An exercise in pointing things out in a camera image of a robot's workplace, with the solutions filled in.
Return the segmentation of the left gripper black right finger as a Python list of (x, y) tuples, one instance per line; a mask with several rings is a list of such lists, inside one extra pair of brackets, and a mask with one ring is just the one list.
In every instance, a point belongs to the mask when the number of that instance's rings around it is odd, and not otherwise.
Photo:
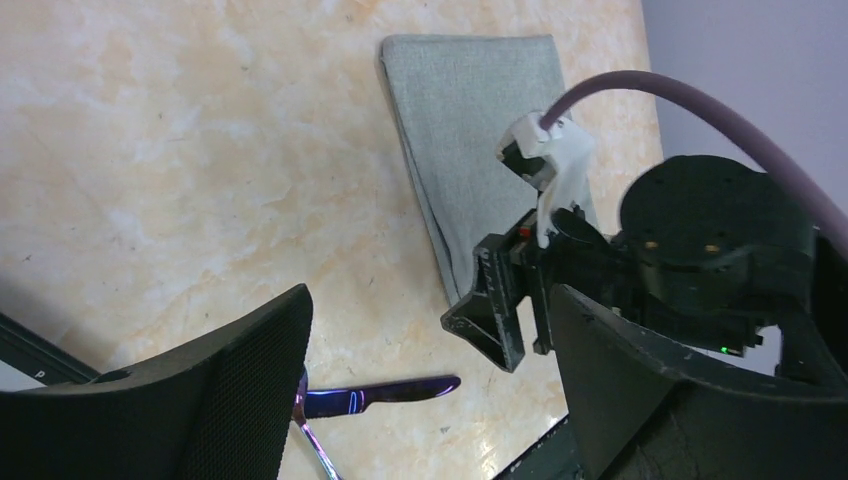
[(847, 394), (769, 377), (550, 292), (554, 348), (589, 479), (843, 479)]

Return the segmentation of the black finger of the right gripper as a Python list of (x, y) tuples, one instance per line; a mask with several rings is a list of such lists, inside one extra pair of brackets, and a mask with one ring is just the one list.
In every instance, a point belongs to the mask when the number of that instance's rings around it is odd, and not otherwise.
[(473, 250), (471, 290), (442, 317), (442, 328), (469, 343), (500, 370), (512, 373), (525, 356), (517, 307), (527, 296), (516, 241), (490, 234)]

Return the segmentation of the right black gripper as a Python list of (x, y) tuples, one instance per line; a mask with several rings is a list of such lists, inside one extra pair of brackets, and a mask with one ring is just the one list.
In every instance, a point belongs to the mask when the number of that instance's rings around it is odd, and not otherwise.
[(714, 155), (671, 157), (626, 190), (604, 237), (574, 202), (540, 247), (535, 213), (513, 228), (511, 256), (532, 298), (567, 285), (677, 342), (740, 356), (777, 326), (779, 373), (847, 373), (847, 263), (767, 174)]

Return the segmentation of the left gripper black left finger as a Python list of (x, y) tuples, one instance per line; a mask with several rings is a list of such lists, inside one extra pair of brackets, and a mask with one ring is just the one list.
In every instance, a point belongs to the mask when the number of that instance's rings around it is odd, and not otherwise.
[(5, 479), (273, 479), (313, 318), (299, 284), (85, 384), (1, 396)]

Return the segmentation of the grey cloth napkin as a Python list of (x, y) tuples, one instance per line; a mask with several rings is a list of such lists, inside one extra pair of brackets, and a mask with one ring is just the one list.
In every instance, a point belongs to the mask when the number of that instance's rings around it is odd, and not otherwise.
[(508, 127), (565, 90), (552, 35), (391, 35), (381, 62), (405, 161), (455, 305), (474, 247), (534, 208), (537, 193), (496, 158)]

